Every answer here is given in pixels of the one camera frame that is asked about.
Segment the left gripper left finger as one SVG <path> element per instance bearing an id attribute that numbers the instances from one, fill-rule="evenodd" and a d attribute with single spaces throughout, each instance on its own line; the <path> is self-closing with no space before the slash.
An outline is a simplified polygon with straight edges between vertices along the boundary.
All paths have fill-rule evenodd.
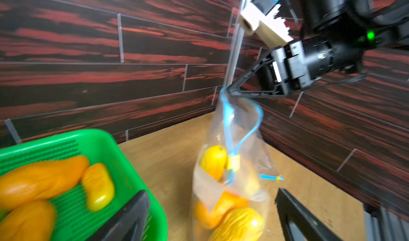
<path id="1" fill-rule="evenodd" d="M 150 205 L 147 191 L 139 191 L 88 240 L 140 241 Z"/>

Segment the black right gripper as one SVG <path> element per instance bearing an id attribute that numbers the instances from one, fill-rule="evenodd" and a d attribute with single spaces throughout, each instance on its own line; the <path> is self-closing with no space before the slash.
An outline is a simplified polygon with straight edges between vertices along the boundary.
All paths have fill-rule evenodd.
<path id="1" fill-rule="evenodd" d="M 274 97 L 309 89 L 335 70 L 347 75 L 363 72 L 363 51 L 324 37 L 295 40 L 265 52 L 228 86 L 231 97 Z M 257 79 L 255 90 L 244 87 Z"/>

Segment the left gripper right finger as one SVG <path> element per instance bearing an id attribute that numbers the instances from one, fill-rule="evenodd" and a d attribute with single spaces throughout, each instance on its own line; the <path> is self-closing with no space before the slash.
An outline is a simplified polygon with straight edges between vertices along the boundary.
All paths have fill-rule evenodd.
<path id="1" fill-rule="evenodd" d="M 278 190 L 275 203 L 286 241 L 341 241 L 286 189 Z"/>

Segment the clear zip-top bag blue zipper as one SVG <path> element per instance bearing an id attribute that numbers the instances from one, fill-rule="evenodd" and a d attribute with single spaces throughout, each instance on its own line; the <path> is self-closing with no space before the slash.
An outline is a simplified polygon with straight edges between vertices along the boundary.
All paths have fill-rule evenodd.
<path id="1" fill-rule="evenodd" d="M 262 120 L 263 110 L 258 103 L 231 97 L 227 88 L 220 90 L 215 115 L 193 170 L 190 240 L 208 241 L 221 224 L 214 229 L 202 227 L 193 216 L 195 202 L 201 201 L 211 211 L 224 192 L 247 198 L 246 207 L 255 209 L 263 217 L 264 232 L 271 199 L 263 181 L 282 181 L 282 177 L 259 130 Z M 223 146 L 228 155 L 219 181 L 200 167 L 205 150 L 212 146 Z"/>

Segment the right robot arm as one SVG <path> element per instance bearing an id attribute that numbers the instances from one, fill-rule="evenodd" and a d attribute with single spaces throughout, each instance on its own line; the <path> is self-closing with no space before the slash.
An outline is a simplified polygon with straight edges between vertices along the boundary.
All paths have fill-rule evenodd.
<path id="1" fill-rule="evenodd" d="M 240 26 L 256 34 L 268 51 L 227 88 L 233 97 L 284 97 L 309 89 L 335 70 L 363 79 L 363 54 L 409 43 L 409 0 L 378 11 L 371 0 L 300 0 L 300 38 L 290 36 L 279 17 L 281 0 L 252 0 L 240 13 Z"/>

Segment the green yellow mango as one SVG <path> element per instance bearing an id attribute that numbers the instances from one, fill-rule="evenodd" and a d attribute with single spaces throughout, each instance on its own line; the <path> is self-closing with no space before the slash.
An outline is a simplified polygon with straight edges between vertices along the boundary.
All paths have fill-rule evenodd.
<path id="1" fill-rule="evenodd" d="M 257 241 L 265 226 L 263 217 L 253 208 L 230 211 L 209 237 L 209 241 Z"/>

